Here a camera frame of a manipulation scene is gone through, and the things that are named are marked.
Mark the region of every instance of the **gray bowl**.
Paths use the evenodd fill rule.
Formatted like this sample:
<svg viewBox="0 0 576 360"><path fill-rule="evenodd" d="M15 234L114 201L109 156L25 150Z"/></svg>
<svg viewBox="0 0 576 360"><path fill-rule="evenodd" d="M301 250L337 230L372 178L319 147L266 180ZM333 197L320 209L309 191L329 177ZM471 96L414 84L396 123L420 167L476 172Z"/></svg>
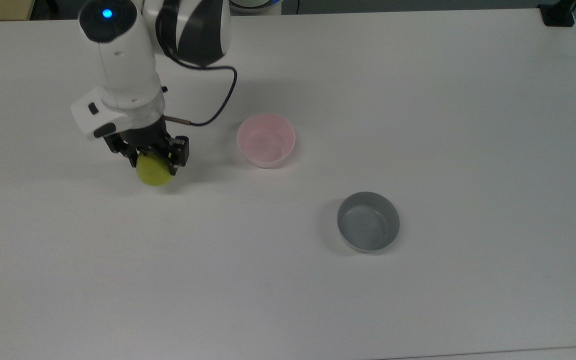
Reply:
<svg viewBox="0 0 576 360"><path fill-rule="evenodd" d="M400 215L387 198L364 191L341 203L336 225L350 248L368 253L393 243L400 232Z"/></svg>

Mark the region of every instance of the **white table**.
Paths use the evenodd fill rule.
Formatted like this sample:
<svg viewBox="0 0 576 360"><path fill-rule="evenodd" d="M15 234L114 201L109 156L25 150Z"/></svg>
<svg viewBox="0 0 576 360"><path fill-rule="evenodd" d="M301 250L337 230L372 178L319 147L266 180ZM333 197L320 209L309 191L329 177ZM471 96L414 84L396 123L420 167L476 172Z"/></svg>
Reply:
<svg viewBox="0 0 576 360"><path fill-rule="evenodd" d="M0 23L0 360L368 360L576 347L576 27L536 9L233 19L218 121L137 180L69 112L74 21ZM230 74L158 57L170 116ZM297 132L286 166L235 145ZM341 199L398 208L396 246L341 241Z"/></svg>

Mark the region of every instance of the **cable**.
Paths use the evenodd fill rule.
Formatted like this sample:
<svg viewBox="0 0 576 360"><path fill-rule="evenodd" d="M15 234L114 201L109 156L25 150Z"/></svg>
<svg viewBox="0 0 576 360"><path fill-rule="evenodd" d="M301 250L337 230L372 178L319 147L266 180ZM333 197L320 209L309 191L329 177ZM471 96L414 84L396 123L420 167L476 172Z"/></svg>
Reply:
<svg viewBox="0 0 576 360"><path fill-rule="evenodd" d="M224 111L224 108L226 107L226 105L228 105L228 100L230 100L231 95L233 95L233 91L235 90L235 85L237 85L237 69L234 68L233 66L199 67L199 66L194 66L191 64L183 63L182 61L179 61L178 59L176 59L174 57L170 57L170 59L172 59L172 61L179 64L180 66L183 66L184 68L190 69L190 70L197 70L197 71L230 70L230 71L232 71L232 84L230 85L228 95L226 95L226 98L221 103L221 106L219 107L217 112L215 112L215 114L210 119L208 119L204 122L199 122L199 123L198 122L192 122L189 120L178 119L178 120L181 120L184 122L174 121L174 123L190 125L190 126L206 126L206 125L212 123L213 121L215 121L215 119L217 119L217 117L219 117L219 115L222 113L222 111Z"/></svg>
<svg viewBox="0 0 576 360"><path fill-rule="evenodd" d="M192 64L187 64L182 62L179 59L178 49L174 34L177 28L177 16L179 11L179 5L181 0L164 0L162 8L157 15L157 19L155 20L155 34L157 35L157 41L163 50L163 53L172 61L177 63L179 66L183 68L190 69L190 70L197 70L197 71L213 71L213 70L230 70L232 71L232 85L230 85L230 89L228 91L228 95L221 103L221 106L215 112L215 114L208 120L204 122L192 122L189 120L184 120L180 118L172 118L168 116L164 116L164 119L168 121L173 121L174 123L179 123L183 125L190 125L190 126L206 126L215 119L224 111L224 108L228 104L228 100L231 99L231 95L233 95L233 91L235 90L235 85L237 85L237 69L233 66L194 66ZM162 31L169 34L169 36L164 36Z"/></svg>

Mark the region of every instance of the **yellow ball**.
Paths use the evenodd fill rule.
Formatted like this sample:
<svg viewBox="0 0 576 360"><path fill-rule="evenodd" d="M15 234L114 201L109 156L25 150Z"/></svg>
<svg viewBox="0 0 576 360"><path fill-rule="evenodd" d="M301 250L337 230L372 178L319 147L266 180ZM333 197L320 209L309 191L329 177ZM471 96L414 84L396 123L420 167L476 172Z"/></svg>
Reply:
<svg viewBox="0 0 576 360"><path fill-rule="evenodd" d="M142 152L137 156L135 170L139 180L151 187L160 187L172 179L166 161L150 152Z"/></svg>

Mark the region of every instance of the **gray wall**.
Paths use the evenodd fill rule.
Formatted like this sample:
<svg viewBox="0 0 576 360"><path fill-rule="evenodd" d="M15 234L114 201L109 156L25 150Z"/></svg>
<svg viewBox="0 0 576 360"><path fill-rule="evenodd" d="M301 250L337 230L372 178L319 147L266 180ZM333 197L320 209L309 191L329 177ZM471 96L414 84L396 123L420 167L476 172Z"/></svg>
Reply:
<svg viewBox="0 0 576 360"><path fill-rule="evenodd" d="M301 0L299 14L407 12L425 10L522 9L557 0ZM294 14L297 0L284 0L283 13Z"/></svg>

